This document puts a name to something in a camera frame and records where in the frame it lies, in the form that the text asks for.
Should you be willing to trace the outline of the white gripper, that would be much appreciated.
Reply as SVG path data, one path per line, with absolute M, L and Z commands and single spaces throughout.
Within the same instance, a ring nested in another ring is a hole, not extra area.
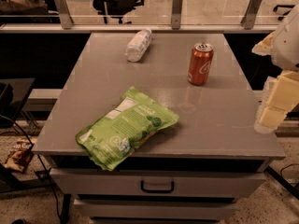
M 254 130 L 273 132 L 299 104 L 299 5 L 283 19 L 275 32 L 251 50 L 260 56 L 271 54 L 272 63 L 283 70 L 278 77 L 268 77 L 262 91 L 262 103 L 256 113 Z

